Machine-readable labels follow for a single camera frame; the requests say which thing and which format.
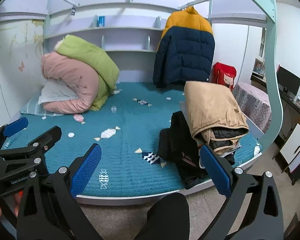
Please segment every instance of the blue box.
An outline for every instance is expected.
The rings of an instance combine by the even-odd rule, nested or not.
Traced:
[[[99,16],[98,17],[98,27],[104,27],[105,26],[105,16]]]

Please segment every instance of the green comforter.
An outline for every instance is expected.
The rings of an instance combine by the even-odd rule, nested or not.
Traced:
[[[91,110],[98,111],[106,102],[111,91],[115,90],[119,69],[108,54],[96,45],[73,35],[67,35],[56,52],[69,58],[80,60],[99,74],[99,91]]]

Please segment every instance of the beige jacket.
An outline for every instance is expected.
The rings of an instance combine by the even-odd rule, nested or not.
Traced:
[[[210,141],[231,141],[230,146],[221,146],[214,151],[223,154],[235,146],[237,140],[249,132],[244,114],[229,88],[214,83],[187,81],[185,85],[186,108],[192,137],[198,133],[210,144]],[[215,136],[212,128],[224,129],[226,138]]]

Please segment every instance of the light blue metal frame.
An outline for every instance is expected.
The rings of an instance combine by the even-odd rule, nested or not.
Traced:
[[[265,69],[267,79],[267,91],[269,95],[269,101],[271,106],[271,123],[266,133],[259,139],[263,150],[265,151],[278,136],[283,119],[283,109],[281,98],[278,89],[277,75],[276,75],[276,19],[277,19],[277,7],[275,0],[253,0],[256,5],[262,9],[267,16],[267,35],[265,45]]]

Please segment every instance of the pink comforter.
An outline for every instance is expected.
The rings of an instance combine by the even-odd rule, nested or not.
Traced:
[[[98,94],[98,73],[86,63],[52,52],[42,56],[41,71],[46,79],[61,78],[79,97],[43,103],[43,108],[47,111],[62,114],[83,113],[90,108]]]

